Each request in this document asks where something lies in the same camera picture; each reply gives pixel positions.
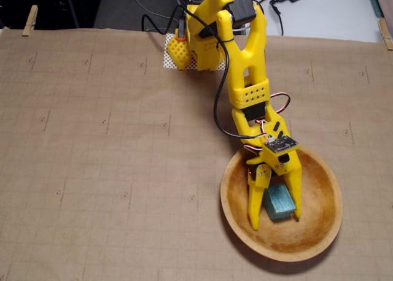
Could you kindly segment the yellow moving gripper finger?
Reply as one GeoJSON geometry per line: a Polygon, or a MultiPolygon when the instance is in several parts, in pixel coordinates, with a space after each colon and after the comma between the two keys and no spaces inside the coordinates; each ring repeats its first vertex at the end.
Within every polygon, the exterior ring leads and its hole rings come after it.
{"type": "Polygon", "coordinates": [[[249,186],[247,214],[254,231],[257,231],[260,226],[259,216],[263,194],[270,185],[271,173],[272,170],[268,165],[258,165],[254,172],[249,171],[247,175],[249,186]]]}

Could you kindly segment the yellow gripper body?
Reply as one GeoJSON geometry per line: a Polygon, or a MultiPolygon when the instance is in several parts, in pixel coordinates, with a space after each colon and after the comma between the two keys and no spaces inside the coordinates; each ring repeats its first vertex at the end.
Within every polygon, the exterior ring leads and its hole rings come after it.
{"type": "Polygon", "coordinates": [[[263,133],[261,146],[251,146],[257,156],[248,159],[250,166],[267,164],[277,175],[301,169],[297,156],[299,143],[292,139],[283,119],[276,121],[256,120],[263,133]]]}

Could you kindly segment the yellow fixed gripper finger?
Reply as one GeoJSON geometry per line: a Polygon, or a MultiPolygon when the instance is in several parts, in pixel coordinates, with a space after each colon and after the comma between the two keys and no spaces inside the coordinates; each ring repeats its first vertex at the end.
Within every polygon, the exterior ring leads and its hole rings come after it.
{"type": "Polygon", "coordinates": [[[302,214],[302,170],[296,169],[286,173],[284,181],[295,204],[294,214],[299,220],[302,214]]]}

